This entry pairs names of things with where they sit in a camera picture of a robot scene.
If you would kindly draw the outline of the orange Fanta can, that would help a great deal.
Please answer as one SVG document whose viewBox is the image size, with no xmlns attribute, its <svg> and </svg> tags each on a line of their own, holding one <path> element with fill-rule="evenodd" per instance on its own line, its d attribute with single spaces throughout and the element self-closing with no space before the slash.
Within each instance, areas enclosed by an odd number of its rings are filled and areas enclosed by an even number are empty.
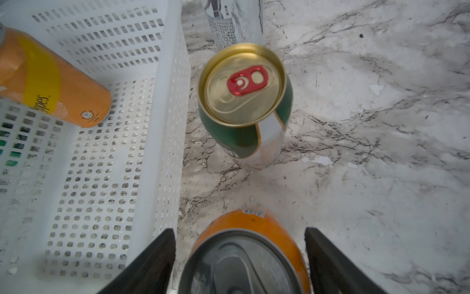
<svg viewBox="0 0 470 294">
<path fill-rule="evenodd" d="M 226 213 L 192 247 L 180 294 L 309 294 L 301 251 L 275 215 L 263 208 Z"/>
</svg>

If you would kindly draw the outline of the white plastic perforated basket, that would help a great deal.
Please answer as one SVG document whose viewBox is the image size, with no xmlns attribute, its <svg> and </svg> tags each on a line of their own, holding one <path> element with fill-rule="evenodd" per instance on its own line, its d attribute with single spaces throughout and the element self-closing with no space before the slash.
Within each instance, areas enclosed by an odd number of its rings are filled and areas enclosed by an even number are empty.
<svg viewBox="0 0 470 294">
<path fill-rule="evenodd" d="M 1 168 L 1 292 L 95 294 L 177 226 L 191 66 L 181 1 L 7 1 L 1 22 L 111 93 L 80 128 L 1 99 L 24 158 Z"/>
</svg>

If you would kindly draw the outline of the green gold-top can white band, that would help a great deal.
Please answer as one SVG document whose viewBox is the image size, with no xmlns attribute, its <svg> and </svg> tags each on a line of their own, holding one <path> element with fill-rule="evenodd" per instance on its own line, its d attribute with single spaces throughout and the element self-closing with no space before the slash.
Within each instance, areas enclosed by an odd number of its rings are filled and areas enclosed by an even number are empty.
<svg viewBox="0 0 470 294">
<path fill-rule="evenodd" d="M 235 164 L 256 171 L 275 162 L 294 95 L 273 51 L 254 43 L 219 51 L 204 66 L 198 97 L 204 127 Z"/>
</svg>

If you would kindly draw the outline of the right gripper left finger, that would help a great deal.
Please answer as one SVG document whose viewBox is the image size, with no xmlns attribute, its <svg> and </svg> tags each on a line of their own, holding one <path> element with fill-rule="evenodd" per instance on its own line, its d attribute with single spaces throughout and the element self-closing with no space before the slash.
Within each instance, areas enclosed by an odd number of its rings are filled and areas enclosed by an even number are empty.
<svg viewBox="0 0 470 294">
<path fill-rule="evenodd" d="M 176 237 L 165 229 L 100 294 L 165 294 L 176 259 Z"/>
</svg>

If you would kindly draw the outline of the white silver tall can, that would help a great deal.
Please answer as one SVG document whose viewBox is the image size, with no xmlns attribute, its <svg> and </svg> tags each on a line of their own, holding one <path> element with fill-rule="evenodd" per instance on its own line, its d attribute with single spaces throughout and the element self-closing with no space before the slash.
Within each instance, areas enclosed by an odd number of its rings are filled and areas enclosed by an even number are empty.
<svg viewBox="0 0 470 294">
<path fill-rule="evenodd" d="M 262 0 L 201 0 L 218 51 L 255 43 L 264 45 Z"/>
</svg>

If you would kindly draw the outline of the green soda can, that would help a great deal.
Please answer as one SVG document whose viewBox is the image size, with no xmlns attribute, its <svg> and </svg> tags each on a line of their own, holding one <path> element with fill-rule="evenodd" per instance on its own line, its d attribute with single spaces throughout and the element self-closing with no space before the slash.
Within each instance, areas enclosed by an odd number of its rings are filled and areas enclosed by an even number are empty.
<svg viewBox="0 0 470 294">
<path fill-rule="evenodd" d="M 23 147 L 17 139 L 18 128 L 12 122 L 1 123 L 1 168 L 14 167 L 24 158 Z"/>
</svg>

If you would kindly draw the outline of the orange yellow soda can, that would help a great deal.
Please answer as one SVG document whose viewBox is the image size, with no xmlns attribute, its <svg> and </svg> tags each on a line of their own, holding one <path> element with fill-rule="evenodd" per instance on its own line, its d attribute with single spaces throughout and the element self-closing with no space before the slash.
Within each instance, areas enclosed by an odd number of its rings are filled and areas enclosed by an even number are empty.
<svg viewBox="0 0 470 294">
<path fill-rule="evenodd" d="M 1 26 L 1 96 L 79 127 L 111 109 L 111 93 L 32 36 Z"/>
</svg>

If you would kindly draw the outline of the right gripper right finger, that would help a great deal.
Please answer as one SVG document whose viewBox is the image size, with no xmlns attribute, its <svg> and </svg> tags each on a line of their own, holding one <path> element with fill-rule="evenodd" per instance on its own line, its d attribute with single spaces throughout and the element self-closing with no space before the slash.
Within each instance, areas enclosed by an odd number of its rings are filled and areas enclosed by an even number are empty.
<svg viewBox="0 0 470 294">
<path fill-rule="evenodd" d="M 320 230 L 307 227 L 304 237 L 316 294 L 387 294 Z"/>
</svg>

